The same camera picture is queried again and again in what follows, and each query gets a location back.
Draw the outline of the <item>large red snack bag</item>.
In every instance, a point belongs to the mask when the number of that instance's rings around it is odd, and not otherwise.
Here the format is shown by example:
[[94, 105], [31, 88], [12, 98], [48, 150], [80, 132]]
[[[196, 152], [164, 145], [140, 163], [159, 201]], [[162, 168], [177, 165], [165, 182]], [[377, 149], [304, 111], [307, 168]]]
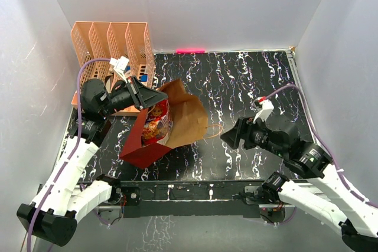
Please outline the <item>large red snack bag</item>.
[[158, 143], [165, 145], [168, 141], [173, 121], [168, 100], [163, 100], [149, 108], [141, 134], [143, 146]]

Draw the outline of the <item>red paper bag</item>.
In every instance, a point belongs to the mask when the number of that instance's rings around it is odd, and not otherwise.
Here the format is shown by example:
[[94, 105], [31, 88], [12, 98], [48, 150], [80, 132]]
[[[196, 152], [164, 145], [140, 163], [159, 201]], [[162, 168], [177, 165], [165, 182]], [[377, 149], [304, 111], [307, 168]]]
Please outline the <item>red paper bag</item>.
[[200, 99], [188, 93], [180, 79], [158, 88], [168, 97], [139, 112], [119, 155], [120, 159], [137, 167], [147, 168], [175, 148], [190, 145], [207, 136], [212, 127]]

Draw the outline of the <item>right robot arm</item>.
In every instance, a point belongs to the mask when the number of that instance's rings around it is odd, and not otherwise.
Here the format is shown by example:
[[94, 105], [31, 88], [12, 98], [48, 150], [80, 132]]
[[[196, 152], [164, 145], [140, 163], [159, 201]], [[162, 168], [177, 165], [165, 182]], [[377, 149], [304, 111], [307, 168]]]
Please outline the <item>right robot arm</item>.
[[321, 198], [274, 172], [262, 184], [267, 201], [289, 203], [312, 215], [341, 235], [353, 251], [377, 251], [377, 207], [347, 181], [321, 146], [302, 140], [285, 116], [242, 117], [220, 137], [232, 149], [242, 140], [245, 149], [258, 146], [282, 158], [291, 172], [326, 196]]

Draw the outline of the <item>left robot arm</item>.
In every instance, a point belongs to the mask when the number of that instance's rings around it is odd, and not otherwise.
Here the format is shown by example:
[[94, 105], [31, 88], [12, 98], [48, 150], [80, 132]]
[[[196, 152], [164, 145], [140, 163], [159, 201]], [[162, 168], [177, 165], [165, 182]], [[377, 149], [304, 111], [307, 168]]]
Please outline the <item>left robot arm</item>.
[[120, 180], [105, 174], [78, 194], [74, 190], [111, 127], [109, 116], [130, 106], [149, 109], [167, 97], [164, 92], [144, 86], [136, 77], [119, 80], [111, 92], [96, 78], [83, 83], [77, 122], [58, 164], [33, 200], [17, 210], [29, 237], [62, 247], [72, 239], [78, 223], [98, 205], [121, 200]]

